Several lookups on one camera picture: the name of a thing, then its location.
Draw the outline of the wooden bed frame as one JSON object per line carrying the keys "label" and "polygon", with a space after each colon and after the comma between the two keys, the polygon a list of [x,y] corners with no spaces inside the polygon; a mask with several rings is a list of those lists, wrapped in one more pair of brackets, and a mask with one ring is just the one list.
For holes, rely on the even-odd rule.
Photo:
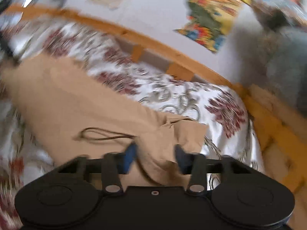
{"label": "wooden bed frame", "polygon": [[289,170],[282,180],[283,185],[292,192],[306,185],[306,118],[269,91],[257,85],[245,88],[240,83],[232,84],[207,66],[157,40],[114,23],[82,16],[74,10],[12,4],[4,12],[20,13],[23,20],[48,15],[86,24],[133,44],[131,57],[135,62],[144,51],[150,50],[168,60],[167,74],[175,78],[190,81],[194,75],[198,75],[210,83],[228,86],[237,92],[254,118],[261,151],[265,152],[276,145],[288,157]]}

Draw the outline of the floral white bedspread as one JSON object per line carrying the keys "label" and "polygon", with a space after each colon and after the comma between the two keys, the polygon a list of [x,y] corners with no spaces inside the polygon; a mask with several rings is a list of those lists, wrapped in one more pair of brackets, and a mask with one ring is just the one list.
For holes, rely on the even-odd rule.
{"label": "floral white bedspread", "polygon": [[[24,61],[45,54],[67,57],[99,83],[158,112],[207,126],[200,153],[232,156],[263,172],[259,142],[241,98],[227,86],[177,81],[148,64],[136,64],[109,34],[58,18],[21,21],[1,16],[1,33]],[[1,229],[20,229],[14,197],[24,185],[57,167],[13,104],[1,79]]]}

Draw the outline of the striped grey clothes pile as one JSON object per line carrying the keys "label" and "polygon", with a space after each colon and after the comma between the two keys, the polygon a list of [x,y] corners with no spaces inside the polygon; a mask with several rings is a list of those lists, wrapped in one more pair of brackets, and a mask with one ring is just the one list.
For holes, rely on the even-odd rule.
{"label": "striped grey clothes pile", "polygon": [[251,8],[263,27],[260,61],[269,91],[306,115],[306,20],[293,9],[252,0]]}

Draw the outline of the cartoon poster lower centre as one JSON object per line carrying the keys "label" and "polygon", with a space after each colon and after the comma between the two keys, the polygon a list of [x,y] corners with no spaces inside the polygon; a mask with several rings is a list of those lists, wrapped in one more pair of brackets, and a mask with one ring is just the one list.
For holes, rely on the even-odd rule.
{"label": "cartoon poster lower centre", "polygon": [[187,0],[188,22],[174,31],[215,53],[241,10],[241,0]]}

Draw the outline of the beige trousers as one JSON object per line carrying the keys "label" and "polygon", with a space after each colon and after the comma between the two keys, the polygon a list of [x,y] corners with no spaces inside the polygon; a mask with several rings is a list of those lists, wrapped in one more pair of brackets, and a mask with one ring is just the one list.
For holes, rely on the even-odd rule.
{"label": "beige trousers", "polygon": [[187,186],[174,146],[202,149],[207,126],[185,116],[158,112],[86,75],[67,57],[45,54],[19,66],[6,64],[1,79],[38,142],[56,165],[81,155],[100,158],[137,143],[137,160],[120,177],[128,186]]}

